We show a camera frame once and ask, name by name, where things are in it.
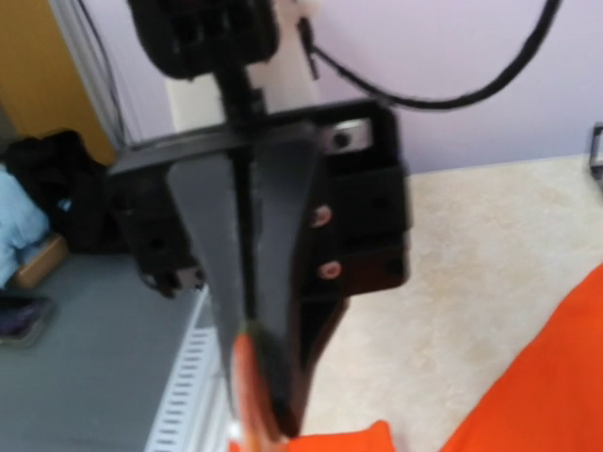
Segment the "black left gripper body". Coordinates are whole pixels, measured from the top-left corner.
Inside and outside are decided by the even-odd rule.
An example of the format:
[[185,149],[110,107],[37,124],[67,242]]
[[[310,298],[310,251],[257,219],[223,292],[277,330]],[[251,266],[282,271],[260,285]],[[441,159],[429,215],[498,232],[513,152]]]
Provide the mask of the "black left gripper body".
[[314,126],[325,152],[326,204],[333,213],[334,258],[344,270],[345,294],[405,283],[412,221],[399,125],[389,108],[363,99],[272,114],[241,131],[212,126],[128,149],[107,173],[107,200],[153,290],[171,299],[204,280],[169,192],[171,167],[219,151],[243,156],[269,133],[299,123]]

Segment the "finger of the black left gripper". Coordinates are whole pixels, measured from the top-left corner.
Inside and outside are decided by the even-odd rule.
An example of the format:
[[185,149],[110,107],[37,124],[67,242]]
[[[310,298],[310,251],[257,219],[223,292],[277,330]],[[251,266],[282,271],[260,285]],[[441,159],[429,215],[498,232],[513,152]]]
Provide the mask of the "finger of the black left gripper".
[[329,202],[315,126],[278,127],[259,138],[251,164],[253,327],[285,436],[302,430],[315,369],[345,307],[339,279],[319,275],[337,259],[333,225],[313,225]]
[[168,186],[186,230],[190,252],[204,274],[218,332],[230,410],[236,401],[234,343],[245,324],[246,281],[240,209],[248,168],[229,157],[203,157],[174,164]]

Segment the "red t-shirt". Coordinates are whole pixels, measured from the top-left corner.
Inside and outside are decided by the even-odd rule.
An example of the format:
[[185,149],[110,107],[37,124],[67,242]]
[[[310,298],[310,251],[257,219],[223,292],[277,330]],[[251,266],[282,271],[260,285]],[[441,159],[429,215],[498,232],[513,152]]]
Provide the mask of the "red t-shirt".
[[[231,451],[393,451],[388,423],[283,439],[251,335],[234,345],[240,432]],[[602,448],[602,269],[560,303],[443,446],[446,451],[599,451]]]

